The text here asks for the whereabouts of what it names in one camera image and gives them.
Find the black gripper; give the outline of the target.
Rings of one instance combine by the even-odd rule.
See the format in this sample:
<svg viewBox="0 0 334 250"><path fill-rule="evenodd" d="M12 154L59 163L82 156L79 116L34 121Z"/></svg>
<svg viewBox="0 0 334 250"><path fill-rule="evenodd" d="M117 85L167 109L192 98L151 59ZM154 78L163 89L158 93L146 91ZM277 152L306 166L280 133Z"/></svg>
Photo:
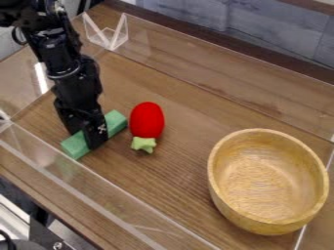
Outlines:
<svg viewBox="0 0 334 250"><path fill-rule="evenodd" d="M109 140L107 122L98 97L102 93L99 65L90 56L71 62L55 61L47 66L49 78L55 82L55 108L71 135L83 129L90 149L99 148Z"/></svg>

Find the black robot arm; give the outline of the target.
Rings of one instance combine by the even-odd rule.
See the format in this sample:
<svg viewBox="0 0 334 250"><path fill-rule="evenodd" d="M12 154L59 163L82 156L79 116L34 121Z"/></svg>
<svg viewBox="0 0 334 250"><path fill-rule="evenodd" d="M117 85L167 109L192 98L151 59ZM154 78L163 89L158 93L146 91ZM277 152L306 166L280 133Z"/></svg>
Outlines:
<svg viewBox="0 0 334 250"><path fill-rule="evenodd" d="M82 40L59 0L0 0L0 26L29 45L54 81L54 105L70 133L83 133L87 147L107 140L107 122L98 102L103 92L99 65L82 53Z"/></svg>

